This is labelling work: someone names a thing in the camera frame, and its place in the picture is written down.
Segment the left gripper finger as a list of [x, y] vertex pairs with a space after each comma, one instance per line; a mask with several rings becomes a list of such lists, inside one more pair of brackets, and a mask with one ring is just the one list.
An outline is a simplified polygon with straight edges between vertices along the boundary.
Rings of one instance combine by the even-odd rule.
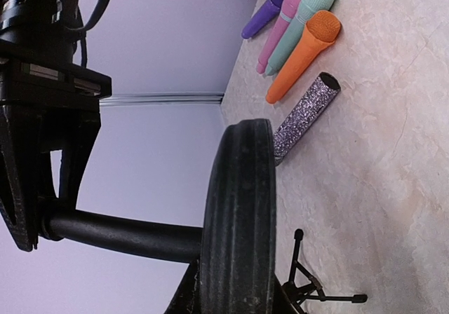
[[196, 259], [188, 266], [165, 314], [200, 314], [200, 263]]

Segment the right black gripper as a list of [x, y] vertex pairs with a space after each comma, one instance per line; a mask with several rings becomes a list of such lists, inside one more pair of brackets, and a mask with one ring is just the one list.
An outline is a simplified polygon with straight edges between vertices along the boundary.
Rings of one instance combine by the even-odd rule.
[[75, 64], [1, 58], [1, 215], [22, 251], [36, 249], [50, 206], [74, 209], [110, 77]]

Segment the glitter mic round stand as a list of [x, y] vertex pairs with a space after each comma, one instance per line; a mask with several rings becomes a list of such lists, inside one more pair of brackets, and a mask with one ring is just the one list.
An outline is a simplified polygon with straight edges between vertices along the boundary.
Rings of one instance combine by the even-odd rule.
[[201, 313], [270, 313], [276, 173], [268, 120], [230, 125], [211, 170], [203, 226], [160, 224], [50, 207], [40, 234], [164, 261], [200, 263]]

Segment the glitter silver microphone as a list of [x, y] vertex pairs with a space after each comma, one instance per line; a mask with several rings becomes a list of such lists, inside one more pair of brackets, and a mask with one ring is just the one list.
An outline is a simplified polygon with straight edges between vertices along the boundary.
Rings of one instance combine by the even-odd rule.
[[321, 72], [274, 133], [274, 163], [280, 165], [341, 91], [338, 80]]

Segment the purple microphone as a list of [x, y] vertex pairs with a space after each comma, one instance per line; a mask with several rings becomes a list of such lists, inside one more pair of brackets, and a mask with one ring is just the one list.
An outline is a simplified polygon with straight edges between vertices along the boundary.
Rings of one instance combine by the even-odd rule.
[[265, 0], [241, 32], [243, 39], [251, 39], [280, 12], [283, 0]]

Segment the orange microphone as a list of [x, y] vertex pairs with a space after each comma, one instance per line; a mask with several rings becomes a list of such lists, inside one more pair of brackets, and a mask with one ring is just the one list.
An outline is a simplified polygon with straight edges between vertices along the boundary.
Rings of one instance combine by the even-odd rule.
[[306, 22], [301, 39], [267, 91], [269, 104], [280, 101], [316, 57], [335, 43], [341, 27], [330, 11], [318, 11]]

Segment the pink microphone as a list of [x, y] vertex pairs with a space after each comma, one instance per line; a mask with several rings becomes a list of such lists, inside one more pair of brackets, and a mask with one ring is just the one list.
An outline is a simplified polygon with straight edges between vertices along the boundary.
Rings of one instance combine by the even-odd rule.
[[301, 0], [282, 0], [281, 9], [279, 16], [276, 19], [272, 30], [262, 48], [262, 51], [257, 60], [256, 71], [259, 74], [263, 74], [268, 64], [268, 59], [274, 52], [275, 47], [283, 36], [284, 32], [287, 30], [288, 25], [292, 21], [294, 15], [297, 12], [297, 7], [299, 6]]

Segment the teal microphone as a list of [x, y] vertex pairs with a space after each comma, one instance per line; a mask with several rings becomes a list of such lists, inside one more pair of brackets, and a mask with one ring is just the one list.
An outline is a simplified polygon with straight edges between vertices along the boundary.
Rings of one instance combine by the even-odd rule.
[[318, 11], [329, 11], [335, 0], [300, 0], [286, 31], [268, 59], [267, 76], [279, 72], [302, 37], [306, 22]]

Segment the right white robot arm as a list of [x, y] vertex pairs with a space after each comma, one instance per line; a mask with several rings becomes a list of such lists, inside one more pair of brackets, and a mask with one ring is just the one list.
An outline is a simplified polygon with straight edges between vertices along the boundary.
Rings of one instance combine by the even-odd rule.
[[46, 208], [76, 207], [110, 77], [87, 67], [79, 0], [1, 0], [1, 215], [20, 250], [35, 250]]

